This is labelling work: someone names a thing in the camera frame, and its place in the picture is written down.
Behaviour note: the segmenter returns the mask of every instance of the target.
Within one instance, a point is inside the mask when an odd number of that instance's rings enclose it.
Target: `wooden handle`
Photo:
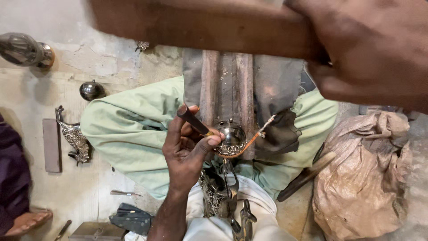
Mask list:
[[[87,0],[95,28],[152,45],[322,60],[310,23],[291,9],[243,0]]]
[[[198,120],[198,118],[193,115],[187,105],[182,105],[177,110],[177,116],[189,122],[190,125],[195,127],[201,134],[205,136],[211,136],[214,134],[200,120]]]

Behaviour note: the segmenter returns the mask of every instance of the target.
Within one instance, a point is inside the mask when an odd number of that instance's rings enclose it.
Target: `wooden plank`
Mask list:
[[[88,0],[100,31],[173,45],[324,60],[310,23],[283,6],[236,0]]]
[[[218,64],[220,53],[204,50],[202,52],[201,100],[199,102],[202,122],[212,126],[215,120],[217,85],[219,81]]]
[[[236,53],[235,59],[240,124],[247,140],[250,140],[256,133],[254,129],[253,55]],[[245,150],[241,158],[244,160],[254,158],[254,143]]]

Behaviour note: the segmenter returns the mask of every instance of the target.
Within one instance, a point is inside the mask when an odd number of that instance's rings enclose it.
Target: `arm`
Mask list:
[[[169,190],[160,207],[147,241],[181,241],[186,232],[186,206],[189,192]]]
[[[190,107],[190,111],[195,114],[198,108]],[[169,124],[162,147],[169,171],[169,190],[153,221],[148,241],[183,240],[189,192],[199,179],[205,156],[224,139],[218,130],[210,130],[215,135],[202,138],[195,144],[200,137],[189,123],[175,117]]]
[[[327,99],[428,114],[426,0],[288,0],[306,15],[332,65],[308,70]]]

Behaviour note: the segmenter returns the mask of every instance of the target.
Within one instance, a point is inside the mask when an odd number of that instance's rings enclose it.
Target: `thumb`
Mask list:
[[[334,67],[309,62],[308,71],[321,95],[326,99],[352,102],[361,95],[360,88],[341,80]]]
[[[203,161],[205,156],[218,144],[220,144],[221,138],[217,135],[211,135],[204,137],[198,142],[192,152],[187,156],[192,161]]]

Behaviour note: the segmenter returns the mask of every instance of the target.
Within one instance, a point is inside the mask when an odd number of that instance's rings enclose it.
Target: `engraved metal ball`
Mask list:
[[[235,155],[238,154],[246,144],[245,132],[242,127],[233,122],[232,119],[228,121],[221,121],[214,125],[225,135],[225,139],[221,142],[219,147],[214,148],[214,151],[221,155]]]
[[[106,96],[104,87],[99,83],[92,80],[92,82],[85,82],[79,88],[80,96],[88,101],[93,101]]]

